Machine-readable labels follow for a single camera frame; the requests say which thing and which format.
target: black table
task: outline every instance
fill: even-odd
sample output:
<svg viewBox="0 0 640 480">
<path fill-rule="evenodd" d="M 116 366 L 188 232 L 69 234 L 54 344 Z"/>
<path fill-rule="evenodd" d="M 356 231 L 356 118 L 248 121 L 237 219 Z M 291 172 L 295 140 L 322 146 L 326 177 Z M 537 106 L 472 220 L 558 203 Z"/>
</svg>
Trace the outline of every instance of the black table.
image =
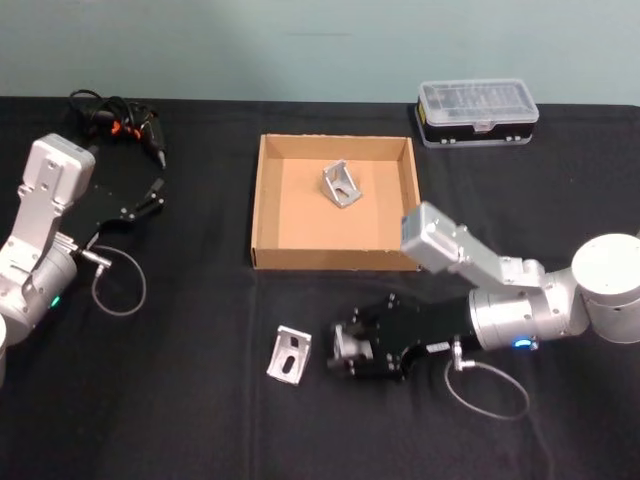
<svg viewBox="0 0 640 480">
<path fill-rule="evenodd" d="M 259 135 L 414 135 L 406 105 L 155 104 L 169 142 L 168 207 L 146 228 L 104 239 L 143 265 L 148 303 L 134 318 L 108 317 L 81 276 L 9 351 L 0 478 L 542 479 L 537 432 L 558 479 L 640 478 L 640 347 L 589 332 L 535 353 L 478 355 L 532 396 L 530 419 L 496 422 L 452 400 L 441 362 L 404 384 L 341 380 L 324 366 L 319 339 L 354 306 L 391 291 L 461 296 L 464 281 L 251 269 Z M 526 147 L 414 147 L 424 199 L 500 253 L 556 269 L 587 239 L 640 227 L 640 109 L 540 110 Z M 60 130 L 63 111 L 60 99 L 0 100 L 1 238 L 29 146 Z M 135 170 L 147 160 L 136 147 L 105 147 L 96 181 L 113 182 L 123 162 Z M 279 324 L 318 339 L 297 388 L 265 374 Z M 481 373 L 459 386 L 488 408 L 517 407 L 513 391 Z"/>
</svg>

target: open cardboard box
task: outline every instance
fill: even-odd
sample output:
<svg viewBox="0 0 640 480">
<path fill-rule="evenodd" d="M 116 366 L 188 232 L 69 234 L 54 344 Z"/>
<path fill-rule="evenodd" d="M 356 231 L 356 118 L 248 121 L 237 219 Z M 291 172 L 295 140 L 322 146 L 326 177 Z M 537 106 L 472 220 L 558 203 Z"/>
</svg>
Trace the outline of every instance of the open cardboard box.
<svg viewBox="0 0 640 480">
<path fill-rule="evenodd" d="M 339 208 L 322 171 L 344 159 L 362 197 Z M 257 269 L 415 270 L 402 217 L 420 203 L 410 138 L 262 135 L 251 255 Z"/>
</svg>

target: clear plastic organizer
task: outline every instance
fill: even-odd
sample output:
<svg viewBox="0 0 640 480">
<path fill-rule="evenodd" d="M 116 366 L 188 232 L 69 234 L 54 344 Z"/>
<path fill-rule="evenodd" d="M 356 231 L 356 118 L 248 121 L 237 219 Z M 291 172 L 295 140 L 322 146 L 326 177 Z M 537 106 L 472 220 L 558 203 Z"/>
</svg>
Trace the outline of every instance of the clear plastic organizer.
<svg viewBox="0 0 640 480">
<path fill-rule="evenodd" d="M 527 143 L 538 117 L 518 79 L 424 82 L 416 105 L 427 146 Z"/>
</svg>

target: cardboard tray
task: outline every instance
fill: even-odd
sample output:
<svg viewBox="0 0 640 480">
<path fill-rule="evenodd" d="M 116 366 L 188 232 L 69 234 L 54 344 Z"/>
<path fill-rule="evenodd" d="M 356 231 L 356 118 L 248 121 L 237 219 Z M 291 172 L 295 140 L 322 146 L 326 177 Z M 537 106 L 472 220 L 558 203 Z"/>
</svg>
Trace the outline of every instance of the cardboard tray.
<svg viewBox="0 0 640 480">
<path fill-rule="evenodd" d="M 338 208 L 322 170 L 344 159 L 362 198 Z M 415 270 L 399 250 L 419 205 L 410 138 L 262 135 L 251 256 L 257 269 Z"/>
</svg>

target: cable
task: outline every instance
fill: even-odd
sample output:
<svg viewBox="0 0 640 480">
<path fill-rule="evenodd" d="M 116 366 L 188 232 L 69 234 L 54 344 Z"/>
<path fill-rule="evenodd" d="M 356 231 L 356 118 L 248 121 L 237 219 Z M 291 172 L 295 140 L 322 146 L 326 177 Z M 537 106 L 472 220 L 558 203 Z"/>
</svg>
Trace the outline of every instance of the cable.
<svg viewBox="0 0 640 480">
<path fill-rule="evenodd" d="M 142 267 L 140 266 L 140 264 L 136 262 L 136 260 L 131 255 L 123 252 L 122 250 L 118 250 L 117 248 L 109 247 L 106 245 L 93 245 L 92 248 L 98 249 L 98 250 L 102 249 L 107 252 L 116 253 L 126 258 L 127 260 L 129 260 L 129 262 L 133 264 L 133 266 L 136 268 L 136 270 L 140 274 L 140 280 L 142 285 L 142 295 L 140 296 L 140 301 L 138 302 L 138 304 L 135 307 L 133 307 L 131 310 L 126 310 L 124 312 L 117 312 L 115 310 L 111 310 L 107 308 L 98 298 L 98 280 L 100 279 L 101 275 L 96 274 L 95 278 L 93 279 L 93 284 L 91 285 L 91 296 L 93 297 L 93 301 L 96 302 L 96 305 L 98 305 L 98 307 L 100 307 L 100 309 L 103 312 L 108 313 L 109 315 L 112 315 L 114 317 L 128 317 L 129 315 L 133 315 L 134 313 L 139 311 L 147 301 L 147 277 L 144 275 L 144 270 L 142 270 Z"/>
<path fill-rule="evenodd" d="M 485 415 L 487 417 L 493 418 L 494 420 L 504 420 L 504 421 L 520 420 L 521 418 L 524 418 L 529 414 L 529 408 L 531 406 L 531 400 L 529 398 L 529 393 L 527 392 L 527 390 L 515 378 L 513 378 L 511 375 L 503 372 L 502 370 L 500 370 L 500 369 L 498 369 L 498 368 L 496 368 L 496 367 L 494 367 L 492 365 L 489 365 L 487 363 L 482 363 L 482 362 L 475 362 L 475 365 L 473 367 L 468 367 L 468 368 L 481 368 L 483 370 L 487 370 L 489 372 L 492 372 L 492 373 L 498 375 L 499 377 L 502 377 L 503 379 L 505 379 L 506 381 L 511 383 L 514 387 L 516 387 L 522 393 L 522 396 L 524 397 L 525 406 L 522 409 L 522 411 L 519 412 L 516 415 L 500 415 L 499 413 L 493 413 L 493 412 L 490 412 L 488 410 L 484 410 L 484 409 L 482 409 L 480 407 L 476 407 L 475 405 L 467 402 L 451 386 L 451 379 L 449 378 L 449 372 L 451 371 L 452 363 L 453 363 L 453 361 L 449 360 L 449 362 L 447 362 L 447 366 L 444 369 L 444 383 L 447 385 L 447 389 L 449 390 L 449 393 L 451 393 L 451 395 L 453 395 L 453 397 L 456 400 L 458 400 L 462 405 L 464 405 L 468 409 L 473 410 L 476 413 L 480 413 L 482 415 Z"/>
</svg>

